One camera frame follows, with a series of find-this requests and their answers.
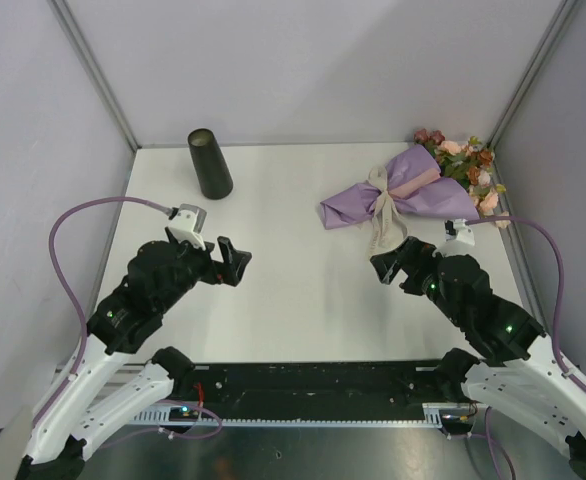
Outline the purple wrapping paper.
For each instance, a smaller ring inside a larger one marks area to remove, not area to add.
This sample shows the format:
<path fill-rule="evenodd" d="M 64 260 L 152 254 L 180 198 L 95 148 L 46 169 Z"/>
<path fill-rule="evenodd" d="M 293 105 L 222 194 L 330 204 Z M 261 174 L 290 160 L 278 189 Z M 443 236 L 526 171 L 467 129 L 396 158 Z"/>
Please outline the purple wrapping paper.
<path fill-rule="evenodd" d="M 436 160 L 421 145 L 415 145 L 392 158 L 383 166 L 388 174 L 388 189 L 413 179 L 422 172 L 435 168 L 440 178 L 414 192 L 405 199 L 394 198 L 400 214 L 414 214 L 445 220 L 475 220 L 479 214 L 467 191 L 454 179 L 441 175 Z M 319 215 L 328 230 L 343 228 L 370 220 L 373 204 L 379 190 L 368 180 L 358 182 L 319 204 Z"/>

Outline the right aluminium frame post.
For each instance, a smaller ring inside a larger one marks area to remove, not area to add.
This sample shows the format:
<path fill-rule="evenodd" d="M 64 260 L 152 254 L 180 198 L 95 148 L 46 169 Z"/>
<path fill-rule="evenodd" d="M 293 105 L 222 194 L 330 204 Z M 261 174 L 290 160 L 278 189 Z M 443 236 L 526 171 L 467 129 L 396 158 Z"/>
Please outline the right aluminium frame post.
<path fill-rule="evenodd" d="M 490 146 L 496 147 L 499 144 L 509 124 L 516 116 L 520 106 L 537 80 L 537 77 L 559 46 L 561 39 L 582 4 L 583 1 L 579 0 L 563 0 L 559 3 L 532 57 L 528 61 L 510 100 L 488 137 L 488 144 Z"/>

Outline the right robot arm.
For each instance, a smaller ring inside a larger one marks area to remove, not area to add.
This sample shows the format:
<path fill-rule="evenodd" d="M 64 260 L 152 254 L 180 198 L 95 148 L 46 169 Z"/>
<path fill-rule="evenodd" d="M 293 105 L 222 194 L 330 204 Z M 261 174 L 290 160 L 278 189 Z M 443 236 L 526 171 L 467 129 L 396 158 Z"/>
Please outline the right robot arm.
<path fill-rule="evenodd" d="M 436 373 L 436 393 L 446 401 L 465 395 L 493 407 L 548 442 L 586 479 L 586 376 L 554 352 L 542 325 L 494 294 L 488 274 L 470 255 L 444 256 L 408 237 L 370 262 L 383 284 L 404 272 L 403 291 L 426 296 L 474 349 L 463 369 Z"/>

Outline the cream printed ribbon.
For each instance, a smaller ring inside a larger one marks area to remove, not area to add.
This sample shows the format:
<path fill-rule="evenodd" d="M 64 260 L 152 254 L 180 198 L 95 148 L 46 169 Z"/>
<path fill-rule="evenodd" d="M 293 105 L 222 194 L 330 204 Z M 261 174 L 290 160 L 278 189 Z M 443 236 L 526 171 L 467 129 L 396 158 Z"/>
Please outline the cream printed ribbon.
<path fill-rule="evenodd" d="M 373 168 L 368 183 L 379 190 L 371 217 L 372 237 L 368 249 L 371 258 L 399 246 L 408 236 L 408 228 L 389 194 L 387 170 L 383 166 Z"/>

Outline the black conical vase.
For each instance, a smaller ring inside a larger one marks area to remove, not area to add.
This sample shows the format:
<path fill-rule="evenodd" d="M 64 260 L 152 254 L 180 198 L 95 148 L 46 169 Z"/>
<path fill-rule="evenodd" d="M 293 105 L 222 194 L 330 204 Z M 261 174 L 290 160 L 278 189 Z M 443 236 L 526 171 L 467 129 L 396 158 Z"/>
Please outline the black conical vase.
<path fill-rule="evenodd" d="M 233 180 L 213 132 L 196 129 L 187 142 L 202 194 L 211 200 L 227 197 L 233 190 Z"/>

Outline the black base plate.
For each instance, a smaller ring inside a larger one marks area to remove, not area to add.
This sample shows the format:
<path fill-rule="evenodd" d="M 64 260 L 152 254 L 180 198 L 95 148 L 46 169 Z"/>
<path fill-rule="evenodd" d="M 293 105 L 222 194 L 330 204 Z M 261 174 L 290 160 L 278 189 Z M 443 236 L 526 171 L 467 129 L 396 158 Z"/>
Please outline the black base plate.
<path fill-rule="evenodd" d="M 426 403 L 468 404 L 460 379 L 438 360 L 199 364 L 168 398 L 202 400 L 224 417 L 390 419 Z"/>

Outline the artificial flower bunch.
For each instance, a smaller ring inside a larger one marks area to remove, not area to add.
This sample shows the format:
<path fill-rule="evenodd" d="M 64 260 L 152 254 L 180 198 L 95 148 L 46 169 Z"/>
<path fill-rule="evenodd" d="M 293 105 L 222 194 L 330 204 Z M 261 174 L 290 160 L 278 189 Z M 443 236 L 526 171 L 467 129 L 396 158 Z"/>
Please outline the artificial flower bunch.
<path fill-rule="evenodd" d="M 440 130 L 422 128 L 414 133 L 413 140 L 434 157 L 446 178 L 454 179 L 468 193 L 481 217 L 495 214 L 499 195 L 506 187 L 492 180 L 494 150 L 476 136 L 460 144 L 446 140 Z"/>

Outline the pink wrapping paper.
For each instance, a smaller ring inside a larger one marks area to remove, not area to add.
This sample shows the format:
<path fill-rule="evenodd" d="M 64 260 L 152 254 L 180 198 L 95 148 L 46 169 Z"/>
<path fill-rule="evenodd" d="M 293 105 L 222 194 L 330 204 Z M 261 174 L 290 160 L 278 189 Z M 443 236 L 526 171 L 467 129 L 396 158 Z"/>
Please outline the pink wrapping paper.
<path fill-rule="evenodd" d="M 405 199 L 410 197 L 414 192 L 421 189 L 422 187 L 437 181 L 439 178 L 440 170 L 430 168 L 417 175 L 413 179 L 406 181 L 402 185 L 390 189 L 389 194 L 394 198 Z"/>

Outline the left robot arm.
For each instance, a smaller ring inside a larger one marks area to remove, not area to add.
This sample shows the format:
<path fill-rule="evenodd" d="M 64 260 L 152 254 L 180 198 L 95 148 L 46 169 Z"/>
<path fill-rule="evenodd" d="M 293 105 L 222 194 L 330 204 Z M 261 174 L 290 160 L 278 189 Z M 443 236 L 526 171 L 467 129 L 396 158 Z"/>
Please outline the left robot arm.
<path fill-rule="evenodd" d="M 47 394 L 44 415 L 23 409 L 0 429 L 0 479 L 75 479 L 85 463 L 135 415 L 161 400 L 180 400 L 194 387 L 194 364 L 166 347 L 133 380 L 102 401 L 110 378 L 162 325 L 164 315 L 197 283 L 237 286 L 252 255 L 221 237 L 202 248 L 169 238 L 139 248 L 118 287 L 90 317 L 57 385 Z"/>

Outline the left aluminium frame post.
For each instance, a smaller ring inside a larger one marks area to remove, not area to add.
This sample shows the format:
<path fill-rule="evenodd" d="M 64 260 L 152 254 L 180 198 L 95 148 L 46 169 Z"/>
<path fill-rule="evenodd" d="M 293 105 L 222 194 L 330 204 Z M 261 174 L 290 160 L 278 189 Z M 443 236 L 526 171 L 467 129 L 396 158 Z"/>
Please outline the left aluminium frame post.
<path fill-rule="evenodd" d="M 84 69 L 89 82 L 94 87 L 107 114 L 128 148 L 135 153 L 140 148 L 140 144 L 95 57 L 93 49 L 82 32 L 69 3 L 64 0 L 49 0 L 47 4 Z"/>

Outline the aluminium frame post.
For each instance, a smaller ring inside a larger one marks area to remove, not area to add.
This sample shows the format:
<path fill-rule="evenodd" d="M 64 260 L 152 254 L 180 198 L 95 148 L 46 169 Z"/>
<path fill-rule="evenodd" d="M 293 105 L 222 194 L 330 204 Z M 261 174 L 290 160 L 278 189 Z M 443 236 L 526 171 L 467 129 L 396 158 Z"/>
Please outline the aluminium frame post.
<path fill-rule="evenodd" d="M 520 106 L 537 80 L 537 77 L 559 46 L 561 39 L 582 4 L 583 1 L 579 0 L 563 0 L 559 3 L 532 57 L 528 61 L 510 100 L 488 137 L 488 144 L 490 146 L 496 147 L 499 144 L 509 124 L 516 116 Z"/>
<path fill-rule="evenodd" d="M 49 0 L 47 4 L 84 69 L 89 82 L 94 87 L 107 114 L 128 148 L 135 153 L 140 148 L 140 144 L 95 57 L 93 49 L 82 32 L 69 3 L 64 0 Z"/>

